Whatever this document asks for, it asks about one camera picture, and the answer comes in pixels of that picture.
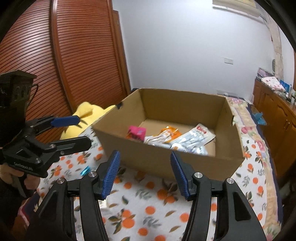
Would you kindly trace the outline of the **person's left hand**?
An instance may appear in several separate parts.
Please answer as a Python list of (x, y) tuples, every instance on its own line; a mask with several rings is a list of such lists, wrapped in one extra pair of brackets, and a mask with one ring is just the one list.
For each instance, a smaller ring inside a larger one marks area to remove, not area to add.
[[(12, 184), (14, 177), (19, 178), (19, 177), (22, 177), (23, 175), (24, 175), (23, 172), (13, 169), (9, 167), (7, 164), (1, 165), (1, 180), (6, 182), (7, 184)], [(38, 188), (40, 184), (40, 178), (27, 174), (27, 177), (23, 182), (25, 187), (28, 190), (35, 190)]]

